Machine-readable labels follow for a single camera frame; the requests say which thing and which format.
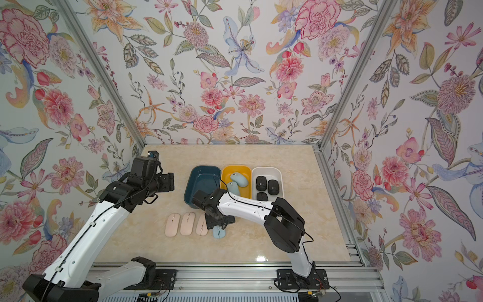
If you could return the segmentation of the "yellow storage box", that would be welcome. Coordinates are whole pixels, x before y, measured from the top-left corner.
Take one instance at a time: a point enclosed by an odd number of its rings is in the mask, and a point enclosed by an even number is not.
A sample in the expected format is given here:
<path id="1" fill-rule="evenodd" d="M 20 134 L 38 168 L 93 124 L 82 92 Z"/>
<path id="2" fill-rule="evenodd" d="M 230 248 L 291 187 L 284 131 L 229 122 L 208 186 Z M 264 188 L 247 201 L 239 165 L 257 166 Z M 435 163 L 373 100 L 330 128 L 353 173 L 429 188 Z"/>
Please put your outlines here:
<path id="1" fill-rule="evenodd" d="M 221 180 L 221 189 L 229 189 L 243 198 L 252 197 L 252 170 L 248 166 L 226 166 L 222 170 Z"/>

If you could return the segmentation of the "pink mouse far left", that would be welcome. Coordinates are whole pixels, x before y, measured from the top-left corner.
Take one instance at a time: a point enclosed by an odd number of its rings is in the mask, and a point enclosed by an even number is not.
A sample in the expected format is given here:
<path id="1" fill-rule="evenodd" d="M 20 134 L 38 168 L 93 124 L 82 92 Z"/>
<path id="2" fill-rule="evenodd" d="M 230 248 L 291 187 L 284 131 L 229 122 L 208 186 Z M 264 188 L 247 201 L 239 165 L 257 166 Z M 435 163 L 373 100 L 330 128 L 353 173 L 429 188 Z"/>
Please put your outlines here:
<path id="1" fill-rule="evenodd" d="M 171 238 L 177 235 L 180 219 L 181 215 L 178 213 L 172 213 L 167 217 L 165 227 L 166 237 Z"/>

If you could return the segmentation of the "pink mouse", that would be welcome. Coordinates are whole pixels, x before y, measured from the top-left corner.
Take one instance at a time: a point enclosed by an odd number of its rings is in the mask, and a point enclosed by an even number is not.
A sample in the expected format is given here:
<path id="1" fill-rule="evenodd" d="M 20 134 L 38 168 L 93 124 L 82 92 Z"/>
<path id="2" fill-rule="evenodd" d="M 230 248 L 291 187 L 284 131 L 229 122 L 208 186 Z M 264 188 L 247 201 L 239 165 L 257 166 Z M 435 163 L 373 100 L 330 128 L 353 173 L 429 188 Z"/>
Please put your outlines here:
<path id="1" fill-rule="evenodd" d="M 195 221 L 196 214 L 194 212 L 185 213 L 181 219 L 180 234 L 183 236 L 190 236 L 192 234 Z"/>
<path id="2" fill-rule="evenodd" d="M 178 213 L 172 213 L 167 217 L 165 227 L 166 237 L 171 238 L 177 235 L 180 219 L 181 215 Z"/>
<path id="3" fill-rule="evenodd" d="M 199 220 L 197 221 L 196 234 L 199 236 L 206 236 L 208 234 L 206 217 L 204 214 L 200 215 Z"/>

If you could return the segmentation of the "dark teal storage box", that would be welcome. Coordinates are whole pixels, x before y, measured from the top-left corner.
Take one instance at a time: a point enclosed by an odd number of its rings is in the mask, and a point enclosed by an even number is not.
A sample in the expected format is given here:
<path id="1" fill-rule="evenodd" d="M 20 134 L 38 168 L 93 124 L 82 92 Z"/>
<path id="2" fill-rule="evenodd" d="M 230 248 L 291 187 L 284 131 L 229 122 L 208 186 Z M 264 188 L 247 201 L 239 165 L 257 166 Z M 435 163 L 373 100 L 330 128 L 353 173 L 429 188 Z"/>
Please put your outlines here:
<path id="1" fill-rule="evenodd" d="M 184 202 L 193 209 L 197 207 L 192 203 L 194 194 L 201 190 L 211 193 L 220 187 L 221 169 L 216 166 L 196 166 L 192 169 L 185 193 Z"/>

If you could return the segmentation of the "pink mouse middle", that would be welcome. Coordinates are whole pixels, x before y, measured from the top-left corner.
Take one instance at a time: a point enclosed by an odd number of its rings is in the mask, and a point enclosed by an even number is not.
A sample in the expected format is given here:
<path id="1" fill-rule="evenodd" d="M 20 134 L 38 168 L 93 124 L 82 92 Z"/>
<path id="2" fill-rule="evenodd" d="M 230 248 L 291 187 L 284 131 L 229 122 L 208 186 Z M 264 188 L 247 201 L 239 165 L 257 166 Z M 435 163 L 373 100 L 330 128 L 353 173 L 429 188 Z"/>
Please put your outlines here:
<path id="1" fill-rule="evenodd" d="M 180 234 L 183 236 L 190 236 L 192 234 L 195 221 L 196 214 L 194 212 L 185 213 L 181 219 Z"/>

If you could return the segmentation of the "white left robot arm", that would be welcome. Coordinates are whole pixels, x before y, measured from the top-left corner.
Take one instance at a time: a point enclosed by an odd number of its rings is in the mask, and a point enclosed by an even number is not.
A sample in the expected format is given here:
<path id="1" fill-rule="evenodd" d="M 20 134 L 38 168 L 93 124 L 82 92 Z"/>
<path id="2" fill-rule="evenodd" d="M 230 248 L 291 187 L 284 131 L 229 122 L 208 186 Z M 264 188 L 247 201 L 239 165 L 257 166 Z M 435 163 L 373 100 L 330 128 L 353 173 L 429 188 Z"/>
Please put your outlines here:
<path id="1" fill-rule="evenodd" d="M 131 286 L 149 289 L 157 282 L 156 265 L 135 257 L 122 267 L 90 276 L 91 266 L 114 231 L 147 198 L 174 190 L 174 175 L 123 176 L 111 183 L 93 214 L 59 257 L 40 274 L 31 274 L 23 289 L 33 301 L 101 301 Z"/>

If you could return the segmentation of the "white storage box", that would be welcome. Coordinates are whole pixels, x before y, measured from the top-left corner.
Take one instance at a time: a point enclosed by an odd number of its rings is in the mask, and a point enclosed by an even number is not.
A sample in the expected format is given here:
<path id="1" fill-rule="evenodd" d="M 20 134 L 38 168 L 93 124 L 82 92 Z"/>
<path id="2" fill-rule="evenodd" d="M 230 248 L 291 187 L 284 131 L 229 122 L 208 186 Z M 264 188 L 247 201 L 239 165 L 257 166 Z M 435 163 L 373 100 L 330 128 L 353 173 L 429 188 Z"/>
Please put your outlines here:
<path id="1" fill-rule="evenodd" d="M 265 176 L 267 178 L 267 182 L 271 179 L 277 180 L 280 185 L 280 193 L 276 196 L 273 196 L 270 195 L 267 190 L 257 191 L 255 187 L 257 176 Z M 283 177 L 280 170 L 275 167 L 256 167 L 252 170 L 252 198 L 254 200 L 256 200 L 256 195 L 259 192 L 265 192 L 268 195 L 269 201 L 275 201 L 277 198 L 284 198 Z"/>

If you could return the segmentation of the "left aluminium corner post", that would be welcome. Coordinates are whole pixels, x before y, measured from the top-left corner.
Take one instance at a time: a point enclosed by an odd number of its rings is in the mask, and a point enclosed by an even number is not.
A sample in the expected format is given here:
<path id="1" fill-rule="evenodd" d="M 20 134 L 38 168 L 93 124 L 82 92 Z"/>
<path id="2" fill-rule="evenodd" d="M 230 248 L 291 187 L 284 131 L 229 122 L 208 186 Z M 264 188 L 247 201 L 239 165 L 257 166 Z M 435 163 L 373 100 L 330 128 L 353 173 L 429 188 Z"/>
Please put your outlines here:
<path id="1" fill-rule="evenodd" d="M 74 38 L 78 41 L 80 49 L 84 52 L 86 58 L 93 66 L 96 77 L 111 97 L 114 107 L 118 110 L 118 113 L 124 121 L 129 133 L 132 135 L 134 142 L 141 150 L 143 150 L 146 146 L 145 139 L 142 138 L 142 135 L 135 125 L 134 119 L 130 116 L 122 97 L 104 68 L 103 60 L 95 51 L 93 43 L 89 40 L 83 26 L 75 15 L 72 6 L 68 1 L 59 0 L 53 0 L 53 4 L 60 15 L 65 19 L 65 23 L 72 31 Z"/>

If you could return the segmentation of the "light blue mouse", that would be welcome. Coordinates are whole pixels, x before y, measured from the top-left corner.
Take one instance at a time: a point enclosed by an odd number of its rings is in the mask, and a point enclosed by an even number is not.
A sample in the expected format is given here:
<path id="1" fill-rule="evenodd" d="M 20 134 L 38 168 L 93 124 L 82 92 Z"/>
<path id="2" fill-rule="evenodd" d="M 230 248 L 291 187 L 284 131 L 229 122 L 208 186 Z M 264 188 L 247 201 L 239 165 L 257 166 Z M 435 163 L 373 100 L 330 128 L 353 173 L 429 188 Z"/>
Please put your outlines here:
<path id="1" fill-rule="evenodd" d="M 249 180 L 239 172 L 232 173 L 230 179 L 236 182 L 239 187 L 247 187 L 249 185 Z"/>
<path id="2" fill-rule="evenodd" d="M 213 236 L 215 239 L 222 239 L 226 236 L 226 231 L 221 226 L 213 228 Z"/>
<path id="3" fill-rule="evenodd" d="M 236 182 L 232 181 L 226 184 L 227 190 L 231 195 L 240 196 L 240 189 Z"/>

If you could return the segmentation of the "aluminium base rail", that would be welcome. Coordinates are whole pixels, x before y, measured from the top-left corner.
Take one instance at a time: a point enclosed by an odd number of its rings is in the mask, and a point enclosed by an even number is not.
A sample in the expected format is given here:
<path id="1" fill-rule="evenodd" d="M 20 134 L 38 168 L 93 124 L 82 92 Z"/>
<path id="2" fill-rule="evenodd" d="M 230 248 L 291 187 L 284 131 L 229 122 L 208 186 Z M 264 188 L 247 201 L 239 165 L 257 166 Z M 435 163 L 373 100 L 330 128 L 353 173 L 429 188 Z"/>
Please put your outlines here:
<path id="1" fill-rule="evenodd" d="M 389 301 L 380 274 L 359 262 L 317 262 L 330 289 L 322 301 Z M 288 262 L 158 262 L 158 269 L 177 270 L 174 294 L 280 294 L 274 287 L 278 269 Z"/>

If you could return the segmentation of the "pink mouse right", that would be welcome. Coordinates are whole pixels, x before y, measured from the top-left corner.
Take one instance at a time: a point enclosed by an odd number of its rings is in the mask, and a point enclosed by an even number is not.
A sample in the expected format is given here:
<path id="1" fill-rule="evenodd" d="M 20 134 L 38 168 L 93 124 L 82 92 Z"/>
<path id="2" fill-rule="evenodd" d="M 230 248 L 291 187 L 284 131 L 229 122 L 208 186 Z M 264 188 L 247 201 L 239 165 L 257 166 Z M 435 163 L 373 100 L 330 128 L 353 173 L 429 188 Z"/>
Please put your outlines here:
<path id="1" fill-rule="evenodd" d="M 208 234 L 206 217 L 204 214 L 200 215 L 199 220 L 197 221 L 196 234 L 199 236 L 206 236 Z"/>

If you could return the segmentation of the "black mouse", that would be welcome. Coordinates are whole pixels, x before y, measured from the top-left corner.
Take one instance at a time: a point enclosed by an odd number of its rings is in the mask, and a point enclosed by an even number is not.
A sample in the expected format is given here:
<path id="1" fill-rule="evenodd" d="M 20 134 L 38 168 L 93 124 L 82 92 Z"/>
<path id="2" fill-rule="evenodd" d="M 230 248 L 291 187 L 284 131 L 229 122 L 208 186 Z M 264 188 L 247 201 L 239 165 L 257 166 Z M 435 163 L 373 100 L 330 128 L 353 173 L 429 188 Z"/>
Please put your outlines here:
<path id="1" fill-rule="evenodd" d="M 265 176 L 257 176 L 255 187 L 257 191 L 267 190 L 267 178 Z"/>
<path id="2" fill-rule="evenodd" d="M 267 183 L 267 192 L 273 196 L 278 195 L 280 193 L 279 182 L 275 179 L 269 180 Z"/>
<path id="3" fill-rule="evenodd" d="M 256 195 L 257 201 L 269 201 L 268 195 L 265 192 L 259 192 Z"/>

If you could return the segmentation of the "aluminium corner post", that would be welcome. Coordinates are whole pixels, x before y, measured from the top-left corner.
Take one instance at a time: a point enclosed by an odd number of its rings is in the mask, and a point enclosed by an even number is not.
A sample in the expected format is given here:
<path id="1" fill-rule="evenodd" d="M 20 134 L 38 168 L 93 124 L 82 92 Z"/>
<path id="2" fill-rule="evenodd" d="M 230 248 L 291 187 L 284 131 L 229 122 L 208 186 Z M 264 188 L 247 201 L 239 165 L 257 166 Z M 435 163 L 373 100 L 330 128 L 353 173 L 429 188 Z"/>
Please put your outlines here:
<path id="1" fill-rule="evenodd" d="M 318 151 L 323 151 L 323 149 L 330 143 L 330 138 L 332 137 L 333 132 L 335 131 L 336 125 L 338 120 L 340 119 L 353 90 L 355 89 L 358 80 L 360 79 L 366 65 L 368 64 L 372 52 L 374 51 L 376 44 L 379 38 L 384 31 L 384 27 L 389 20 L 392 10 L 396 6 L 397 1 L 383 1 L 382 6 L 380 7 L 377 15 L 375 16 L 374 24 L 371 26 L 371 31 L 367 36 L 365 42 L 365 46 L 362 48 L 358 59 L 354 65 L 352 72 L 350 73 L 347 84 L 343 88 L 342 95 L 340 100 L 337 102 L 335 106 L 335 110 L 330 115 L 329 124 L 327 126 L 327 130 L 322 137 L 320 143 L 318 144 Z"/>
<path id="2" fill-rule="evenodd" d="M 143 150 L 146 146 L 145 139 L 142 138 L 142 135 L 135 125 L 134 119 L 130 116 L 122 97 L 104 68 L 103 60 L 95 51 L 93 43 L 89 40 L 83 26 L 75 15 L 72 6 L 68 1 L 59 0 L 53 0 L 53 4 L 60 15 L 65 19 L 65 23 L 72 31 L 74 38 L 78 41 L 80 49 L 84 52 L 86 58 L 93 66 L 96 77 L 111 97 L 114 107 L 118 110 L 118 113 L 124 121 L 129 133 L 132 135 L 134 142 L 141 150 Z"/>

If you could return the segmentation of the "right aluminium corner post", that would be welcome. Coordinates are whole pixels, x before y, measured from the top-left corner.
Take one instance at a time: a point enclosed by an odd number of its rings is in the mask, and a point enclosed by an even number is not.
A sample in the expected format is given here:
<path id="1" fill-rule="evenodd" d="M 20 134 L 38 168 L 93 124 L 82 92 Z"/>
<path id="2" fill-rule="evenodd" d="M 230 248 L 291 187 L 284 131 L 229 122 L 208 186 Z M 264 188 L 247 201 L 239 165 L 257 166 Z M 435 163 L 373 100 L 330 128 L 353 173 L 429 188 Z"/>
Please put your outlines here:
<path id="1" fill-rule="evenodd" d="M 353 90 L 355 89 L 358 80 L 360 79 L 366 65 L 368 64 L 372 52 L 374 51 L 376 44 L 379 38 L 384 31 L 384 27 L 389 20 L 392 10 L 396 6 L 397 1 L 383 1 L 382 6 L 380 7 L 377 15 L 375 16 L 374 24 L 371 26 L 371 31 L 367 36 L 365 42 L 365 46 L 362 48 L 358 59 L 354 65 L 352 72 L 350 73 L 347 84 L 343 88 L 342 95 L 340 100 L 337 102 L 335 106 L 335 110 L 330 115 L 329 124 L 327 126 L 327 130 L 322 137 L 320 143 L 318 144 L 318 151 L 323 151 L 323 149 L 330 143 L 330 138 L 332 137 L 333 132 L 335 131 L 336 125 L 338 120 L 340 119 Z"/>

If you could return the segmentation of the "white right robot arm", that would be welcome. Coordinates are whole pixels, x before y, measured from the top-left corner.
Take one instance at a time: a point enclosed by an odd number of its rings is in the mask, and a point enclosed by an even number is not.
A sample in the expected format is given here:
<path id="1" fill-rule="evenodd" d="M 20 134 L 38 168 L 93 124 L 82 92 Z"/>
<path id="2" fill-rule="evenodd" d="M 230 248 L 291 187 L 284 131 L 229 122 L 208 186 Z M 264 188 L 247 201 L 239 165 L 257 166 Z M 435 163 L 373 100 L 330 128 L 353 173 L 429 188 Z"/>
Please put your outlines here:
<path id="1" fill-rule="evenodd" d="M 274 246 L 285 252 L 291 262 L 290 269 L 277 270 L 274 286 L 279 291 L 299 293 L 330 289 L 327 274 L 316 268 L 305 248 L 314 238 L 306 232 L 302 216 L 284 198 L 258 201 L 216 189 L 212 193 L 196 191 L 192 203 L 205 212 L 208 229 L 225 228 L 237 218 L 265 228 Z"/>

